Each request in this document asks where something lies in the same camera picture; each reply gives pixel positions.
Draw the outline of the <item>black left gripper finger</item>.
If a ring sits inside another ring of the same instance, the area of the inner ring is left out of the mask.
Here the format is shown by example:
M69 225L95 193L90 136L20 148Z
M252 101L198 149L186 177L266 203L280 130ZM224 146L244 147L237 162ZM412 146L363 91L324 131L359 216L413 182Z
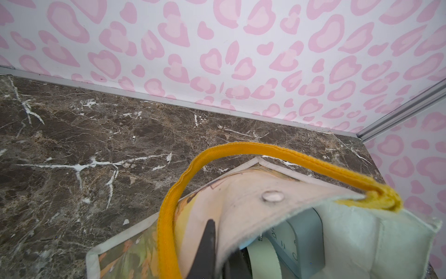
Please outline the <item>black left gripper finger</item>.
M187 279L213 279L216 268L216 224L209 219Z

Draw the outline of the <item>white canvas tote bag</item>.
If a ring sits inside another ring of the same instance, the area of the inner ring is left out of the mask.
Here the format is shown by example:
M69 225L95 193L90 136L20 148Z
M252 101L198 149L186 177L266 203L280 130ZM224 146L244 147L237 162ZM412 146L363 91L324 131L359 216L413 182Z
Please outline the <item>white canvas tote bag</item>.
M404 208L391 187L269 144L229 143L200 153L160 211L92 248L89 279L186 279L209 219L214 279L295 279L266 231L313 208L325 267L310 279L422 279L439 219Z

